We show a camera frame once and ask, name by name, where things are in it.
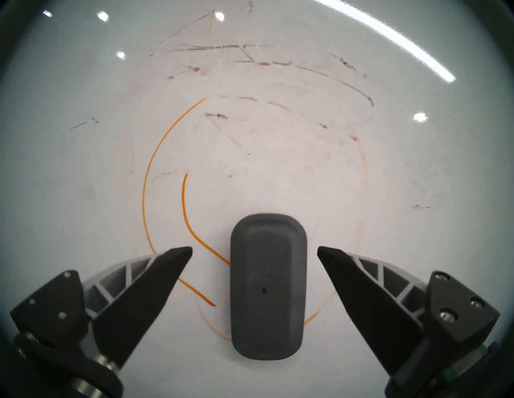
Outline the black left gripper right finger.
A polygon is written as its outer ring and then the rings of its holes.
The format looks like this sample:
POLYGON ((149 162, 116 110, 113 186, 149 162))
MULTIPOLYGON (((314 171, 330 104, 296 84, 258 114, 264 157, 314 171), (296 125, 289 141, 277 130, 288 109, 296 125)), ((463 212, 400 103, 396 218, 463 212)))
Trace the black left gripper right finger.
POLYGON ((435 270, 428 283, 392 264, 319 246, 349 318, 389 375, 385 397, 479 397, 500 317, 483 297, 435 270))

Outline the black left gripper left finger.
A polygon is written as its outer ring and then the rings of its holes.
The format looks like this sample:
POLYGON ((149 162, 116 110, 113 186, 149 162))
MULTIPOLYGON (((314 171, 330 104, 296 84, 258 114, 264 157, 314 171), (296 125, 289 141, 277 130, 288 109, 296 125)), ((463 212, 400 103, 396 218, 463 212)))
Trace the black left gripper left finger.
POLYGON ((109 267, 87 282, 65 270, 10 311, 21 335, 63 352, 101 354, 123 367, 164 308, 191 247, 109 267))

